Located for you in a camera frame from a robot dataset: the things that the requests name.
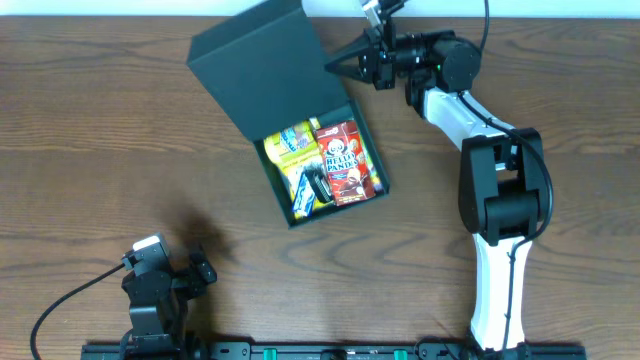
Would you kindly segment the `black small device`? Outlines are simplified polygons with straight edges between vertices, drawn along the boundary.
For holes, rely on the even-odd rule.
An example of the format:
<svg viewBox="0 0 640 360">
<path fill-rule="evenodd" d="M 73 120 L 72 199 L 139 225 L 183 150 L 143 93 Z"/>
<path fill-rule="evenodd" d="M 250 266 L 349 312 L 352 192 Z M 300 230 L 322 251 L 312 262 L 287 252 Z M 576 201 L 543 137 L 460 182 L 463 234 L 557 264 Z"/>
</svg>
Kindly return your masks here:
<svg viewBox="0 0 640 360">
<path fill-rule="evenodd" d="M 333 200 L 331 188 L 319 168 L 307 168 L 304 171 L 304 175 L 307 177 L 309 185 L 320 203 L 327 204 Z"/>
</svg>

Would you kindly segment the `dark green box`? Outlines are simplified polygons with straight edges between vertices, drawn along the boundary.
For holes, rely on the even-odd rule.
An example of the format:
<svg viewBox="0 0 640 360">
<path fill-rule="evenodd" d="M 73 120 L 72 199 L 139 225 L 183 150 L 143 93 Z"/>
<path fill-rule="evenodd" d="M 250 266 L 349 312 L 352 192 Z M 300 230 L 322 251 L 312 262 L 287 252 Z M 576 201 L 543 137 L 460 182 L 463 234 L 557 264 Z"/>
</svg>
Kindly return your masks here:
<svg viewBox="0 0 640 360">
<path fill-rule="evenodd" d="M 353 119 L 377 170 L 389 177 L 358 102 L 338 76 L 300 0 L 263 1 L 195 36 L 186 64 L 242 135 L 252 143 L 289 227 L 292 213 L 283 176 L 267 156 L 264 139 L 315 117 L 323 126 Z"/>
</svg>

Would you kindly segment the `red Hello Panda box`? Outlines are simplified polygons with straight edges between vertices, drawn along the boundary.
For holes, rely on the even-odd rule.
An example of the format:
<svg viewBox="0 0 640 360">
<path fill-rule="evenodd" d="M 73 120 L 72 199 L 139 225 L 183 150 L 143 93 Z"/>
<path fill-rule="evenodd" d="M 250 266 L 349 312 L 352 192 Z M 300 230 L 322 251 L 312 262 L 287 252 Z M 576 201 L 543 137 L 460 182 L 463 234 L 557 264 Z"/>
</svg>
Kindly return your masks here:
<svg viewBox="0 0 640 360">
<path fill-rule="evenodd" d="M 365 201 L 376 195 L 354 121 L 321 128 L 316 131 L 316 140 L 337 206 Z"/>
</svg>

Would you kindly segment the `blue Eclipse gum pack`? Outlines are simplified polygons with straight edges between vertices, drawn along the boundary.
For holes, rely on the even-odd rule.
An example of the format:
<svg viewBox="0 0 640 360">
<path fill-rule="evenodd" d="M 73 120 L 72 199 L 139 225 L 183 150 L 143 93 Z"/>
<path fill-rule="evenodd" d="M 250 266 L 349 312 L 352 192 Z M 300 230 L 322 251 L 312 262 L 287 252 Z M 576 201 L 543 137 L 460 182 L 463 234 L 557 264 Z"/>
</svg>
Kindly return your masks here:
<svg viewBox="0 0 640 360">
<path fill-rule="evenodd" d="M 316 194 L 311 186 L 312 176 L 312 170 L 306 169 L 301 173 L 299 177 L 299 182 L 296 186 L 296 191 L 292 202 L 292 212 L 294 214 L 294 217 L 297 219 L 306 218 L 313 212 Z"/>
</svg>

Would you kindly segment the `yellow Hacks candy bag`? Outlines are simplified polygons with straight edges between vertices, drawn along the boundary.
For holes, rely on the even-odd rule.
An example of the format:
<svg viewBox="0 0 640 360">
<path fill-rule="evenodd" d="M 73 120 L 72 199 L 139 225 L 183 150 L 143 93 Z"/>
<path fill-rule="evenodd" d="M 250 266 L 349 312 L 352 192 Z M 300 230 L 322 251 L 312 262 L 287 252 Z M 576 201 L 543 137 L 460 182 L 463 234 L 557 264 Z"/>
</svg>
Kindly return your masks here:
<svg viewBox="0 0 640 360">
<path fill-rule="evenodd" d="M 319 168 L 322 171 L 322 156 L 314 136 L 314 127 L 308 120 L 265 138 L 264 150 L 280 171 L 292 202 L 301 173 L 307 168 Z M 316 199 L 313 211 L 322 205 Z"/>
</svg>

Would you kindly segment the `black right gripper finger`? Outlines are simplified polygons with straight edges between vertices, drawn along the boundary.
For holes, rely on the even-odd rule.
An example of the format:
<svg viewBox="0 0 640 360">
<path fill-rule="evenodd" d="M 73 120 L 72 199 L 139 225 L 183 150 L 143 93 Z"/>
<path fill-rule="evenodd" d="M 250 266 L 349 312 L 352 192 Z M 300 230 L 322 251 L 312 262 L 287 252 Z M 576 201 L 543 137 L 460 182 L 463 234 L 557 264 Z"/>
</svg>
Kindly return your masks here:
<svg viewBox="0 0 640 360">
<path fill-rule="evenodd" d="M 337 50 L 330 58 L 331 63 L 341 63 L 352 58 L 368 55 L 371 49 L 371 39 L 368 31 L 364 31 L 349 44 Z"/>
<path fill-rule="evenodd" d="M 345 78 L 356 80 L 362 83 L 370 83 L 371 79 L 366 73 L 366 68 L 359 65 L 340 65 L 338 63 L 327 63 L 325 70 Z"/>
</svg>

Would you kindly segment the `yellow Pretz snack bag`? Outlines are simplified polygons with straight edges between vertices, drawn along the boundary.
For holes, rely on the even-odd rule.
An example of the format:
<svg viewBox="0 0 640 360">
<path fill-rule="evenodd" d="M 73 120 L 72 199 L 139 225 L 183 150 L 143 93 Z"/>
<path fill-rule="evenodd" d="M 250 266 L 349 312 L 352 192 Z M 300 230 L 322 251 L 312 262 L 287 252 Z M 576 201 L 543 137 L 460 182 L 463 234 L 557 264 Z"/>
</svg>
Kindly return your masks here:
<svg viewBox="0 0 640 360">
<path fill-rule="evenodd" d="M 373 184 L 373 188 L 376 192 L 382 192 L 384 190 L 383 185 L 381 183 L 379 174 L 376 170 L 376 167 L 373 163 L 372 157 L 364 143 L 363 138 L 360 138 L 360 142 L 361 142 L 361 146 L 362 146 L 362 152 L 365 156 L 365 162 L 369 171 L 369 177 L 372 181 Z"/>
</svg>

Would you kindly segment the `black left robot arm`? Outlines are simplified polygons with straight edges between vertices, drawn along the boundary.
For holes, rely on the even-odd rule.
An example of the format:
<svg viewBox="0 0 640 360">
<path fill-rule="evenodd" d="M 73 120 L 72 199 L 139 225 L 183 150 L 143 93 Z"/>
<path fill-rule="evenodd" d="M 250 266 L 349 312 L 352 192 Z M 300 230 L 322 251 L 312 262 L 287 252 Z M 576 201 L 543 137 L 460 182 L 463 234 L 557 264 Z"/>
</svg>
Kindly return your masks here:
<svg viewBox="0 0 640 360">
<path fill-rule="evenodd" d="M 188 265 L 176 270 L 164 237 L 154 234 L 134 243 L 122 266 L 128 270 L 122 289 L 130 300 L 132 329 L 114 350 L 84 346 L 84 359 L 363 359 L 382 352 L 378 345 L 206 344 L 186 328 L 188 302 L 217 281 L 200 243 L 191 245 Z"/>
</svg>

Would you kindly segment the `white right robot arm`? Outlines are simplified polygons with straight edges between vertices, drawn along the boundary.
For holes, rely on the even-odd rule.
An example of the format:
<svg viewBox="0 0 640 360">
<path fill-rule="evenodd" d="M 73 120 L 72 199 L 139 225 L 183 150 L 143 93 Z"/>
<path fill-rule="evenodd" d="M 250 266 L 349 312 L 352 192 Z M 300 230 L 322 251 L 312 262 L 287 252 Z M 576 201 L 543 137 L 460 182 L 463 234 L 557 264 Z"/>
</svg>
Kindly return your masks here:
<svg viewBox="0 0 640 360">
<path fill-rule="evenodd" d="M 386 20 L 325 68 L 378 90 L 406 78 L 408 105 L 458 148 L 458 209 L 477 256 L 468 353 L 526 359 L 532 352 L 521 320 L 524 271 L 534 239 L 550 222 L 553 185 L 540 134 L 502 122 L 471 95 L 482 50 L 452 30 L 399 36 Z"/>
</svg>

